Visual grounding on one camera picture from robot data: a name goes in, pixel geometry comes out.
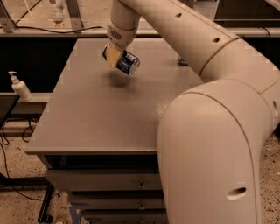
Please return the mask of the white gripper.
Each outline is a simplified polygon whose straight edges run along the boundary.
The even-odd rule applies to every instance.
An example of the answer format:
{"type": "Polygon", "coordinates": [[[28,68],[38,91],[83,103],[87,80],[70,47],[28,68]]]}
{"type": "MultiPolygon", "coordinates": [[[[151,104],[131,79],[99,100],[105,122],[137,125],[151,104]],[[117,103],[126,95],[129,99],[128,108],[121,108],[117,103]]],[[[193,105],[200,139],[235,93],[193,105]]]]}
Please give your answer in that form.
{"type": "Polygon", "coordinates": [[[108,67],[116,69],[119,59],[125,50],[134,40],[137,29],[124,30],[117,27],[111,21],[108,21],[107,35],[112,44],[106,48],[106,61],[108,67]]]}

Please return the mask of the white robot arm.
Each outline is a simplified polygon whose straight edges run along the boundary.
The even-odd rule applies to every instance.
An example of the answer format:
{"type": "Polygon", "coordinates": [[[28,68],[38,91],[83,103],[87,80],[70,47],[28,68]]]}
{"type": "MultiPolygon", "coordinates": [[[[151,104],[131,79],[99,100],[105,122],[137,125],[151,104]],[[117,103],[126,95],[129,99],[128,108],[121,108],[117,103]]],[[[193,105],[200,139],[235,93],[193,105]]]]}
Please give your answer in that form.
{"type": "Polygon", "coordinates": [[[280,74],[244,40],[173,0],[113,0],[108,65],[144,18],[204,81],[172,101],[157,132],[169,224],[262,224],[261,149],[279,124],[280,74]]]}

